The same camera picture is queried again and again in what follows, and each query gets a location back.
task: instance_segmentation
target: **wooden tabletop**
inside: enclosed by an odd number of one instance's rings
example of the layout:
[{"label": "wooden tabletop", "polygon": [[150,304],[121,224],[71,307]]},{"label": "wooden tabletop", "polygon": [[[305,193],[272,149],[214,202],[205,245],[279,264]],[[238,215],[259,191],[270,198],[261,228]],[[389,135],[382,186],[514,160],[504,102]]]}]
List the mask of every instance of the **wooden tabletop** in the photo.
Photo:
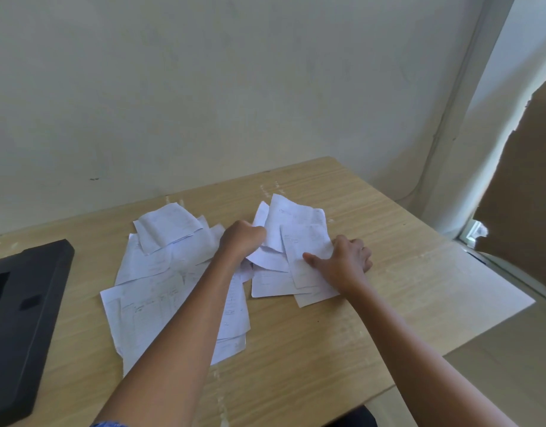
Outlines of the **wooden tabletop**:
[{"label": "wooden tabletop", "polygon": [[[323,208],[331,237],[363,238],[369,280],[441,354],[533,302],[332,158],[257,173],[0,235],[0,258],[63,238],[75,248],[34,413],[16,425],[87,427],[121,380],[99,291],[115,281],[133,220],[177,201],[228,226],[273,193]],[[248,295],[247,305],[247,349],[210,368],[194,425],[319,427],[393,384],[342,297],[298,308]]]}]

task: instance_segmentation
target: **white wall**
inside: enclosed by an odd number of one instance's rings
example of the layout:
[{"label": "white wall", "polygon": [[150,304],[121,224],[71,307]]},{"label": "white wall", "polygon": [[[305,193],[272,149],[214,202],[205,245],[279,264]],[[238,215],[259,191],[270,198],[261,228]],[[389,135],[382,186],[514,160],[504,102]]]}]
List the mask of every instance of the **white wall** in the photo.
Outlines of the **white wall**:
[{"label": "white wall", "polygon": [[333,155],[415,186],[483,0],[0,0],[0,233]]},{"label": "white wall", "polygon": [[504,144],[546,80],[546,0],[515,0],[485,72],[435,180],[421,219],[455,237],[475,211]]}]

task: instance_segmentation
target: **brown board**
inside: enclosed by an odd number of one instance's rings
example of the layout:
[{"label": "brown board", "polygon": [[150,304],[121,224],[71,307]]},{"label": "brown board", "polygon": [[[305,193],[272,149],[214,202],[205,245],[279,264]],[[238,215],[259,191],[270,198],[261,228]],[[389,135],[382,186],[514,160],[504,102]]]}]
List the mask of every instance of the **brown board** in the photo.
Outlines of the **brown board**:
[{"label": "brown board", "polygon": [[532,96],[505,145],[474,219],[488,236],[476,249],[546,285],[546,83]]}]

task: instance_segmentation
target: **person's left arm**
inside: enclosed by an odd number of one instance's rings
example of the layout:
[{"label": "person's left arm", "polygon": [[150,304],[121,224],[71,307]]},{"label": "person's left arm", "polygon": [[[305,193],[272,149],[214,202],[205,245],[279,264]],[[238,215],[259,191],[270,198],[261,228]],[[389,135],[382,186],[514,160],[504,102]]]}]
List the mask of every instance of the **person's left arm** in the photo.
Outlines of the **person's left arm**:
[{"label": "person's left arm", "polygon": [[194,290],[120,382],[95,422],[132,427],[190,426],[202,393],[231,278],[265,239],[263,227],[238,221]]}]

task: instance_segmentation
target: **black electronic device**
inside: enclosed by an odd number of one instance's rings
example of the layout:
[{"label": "black electronic device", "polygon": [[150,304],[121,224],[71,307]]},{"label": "black electronic device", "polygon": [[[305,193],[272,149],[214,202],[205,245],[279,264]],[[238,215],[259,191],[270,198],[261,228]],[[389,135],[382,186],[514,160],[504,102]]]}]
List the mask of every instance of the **black electronic device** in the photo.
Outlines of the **black electronic device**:
[{"label": "black electronic device", "polygon": [[0,259],[0,427],[34,408],[73,255],[61,240]]}]

